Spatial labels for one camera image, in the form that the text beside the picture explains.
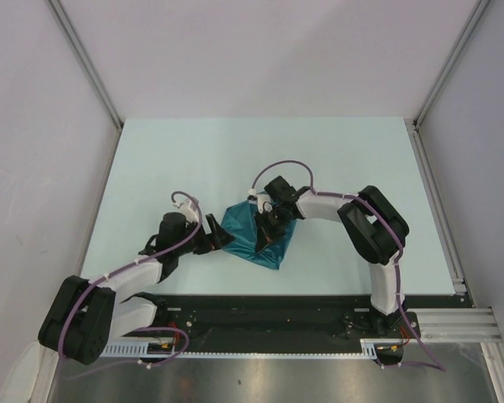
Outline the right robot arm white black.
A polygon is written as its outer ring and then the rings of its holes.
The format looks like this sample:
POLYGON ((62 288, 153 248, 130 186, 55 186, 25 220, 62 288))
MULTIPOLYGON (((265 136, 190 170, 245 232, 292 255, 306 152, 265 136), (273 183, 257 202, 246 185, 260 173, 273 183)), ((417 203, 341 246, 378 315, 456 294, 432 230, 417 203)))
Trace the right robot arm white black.
POLYGON ((255 251, 282 240, 296 220, 322 219, 341 223, 358 255, 370 267, 370 316, 372 330, 390 337, 401 326, 398 314, 404 295, 399 260, 410 228, 402 215, 375 186, 355 195, 315 191, 310 186, 295 189, 277 176, 262 193, 252 188, 249 199, 256 201, 255 251))

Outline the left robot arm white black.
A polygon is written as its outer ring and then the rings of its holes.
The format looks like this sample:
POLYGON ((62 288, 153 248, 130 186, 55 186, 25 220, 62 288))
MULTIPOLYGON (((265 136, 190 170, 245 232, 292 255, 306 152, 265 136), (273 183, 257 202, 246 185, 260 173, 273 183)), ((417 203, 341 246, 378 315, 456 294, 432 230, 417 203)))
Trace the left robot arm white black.
POLYGON ((96 280, 64 279, 39 329, 39 344, 81 364, 95 362, 111 339, 144 329, 157 336, 169 326, 168 303, 147 287, 166 280, 185 254, 223 249, 234 236, 213 215, 207 222, 166 213, 136 261, 96 280))

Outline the teal satin napkin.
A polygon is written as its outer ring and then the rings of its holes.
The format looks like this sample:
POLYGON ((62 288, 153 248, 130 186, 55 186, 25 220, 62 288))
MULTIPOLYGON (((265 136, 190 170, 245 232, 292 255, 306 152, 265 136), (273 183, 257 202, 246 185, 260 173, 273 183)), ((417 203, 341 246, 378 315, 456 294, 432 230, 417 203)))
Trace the teal satin napkin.
POLYGON ((256 253, 255 214, 257 212, 256 206, 249 204, 247 199, 226 209, 221 226, 233 235, 235 240, 223 250, 253 264, 270 270, 278 270, 286 256, 297 222, 289 226, 281 241, 256 253))

